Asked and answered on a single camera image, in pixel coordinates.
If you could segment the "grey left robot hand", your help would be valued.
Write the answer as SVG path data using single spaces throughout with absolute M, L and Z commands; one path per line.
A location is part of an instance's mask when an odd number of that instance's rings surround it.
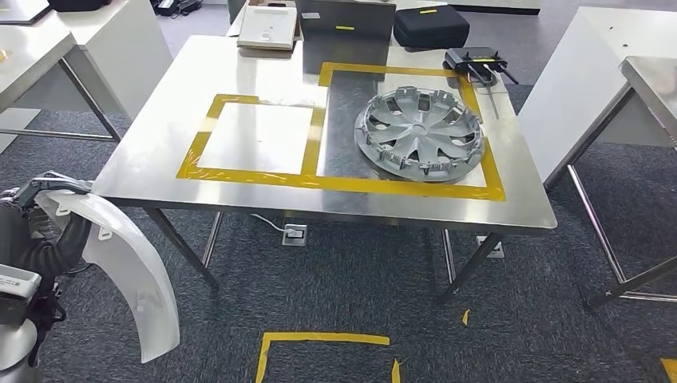
M 9 266 L 58 274 L 73 267 L 81 257 L 91 223 L 77 214 L 71 215 L 58 241 L 42 235 L 34 238 L 38 228 L 32 219 L 40 219 L 35 204 L 39 192 L 66 190 L 77 195 L 91 192 L 91 183 L 56 172 L 44 172 L 24 186 L 1 193 L 1 262 Z

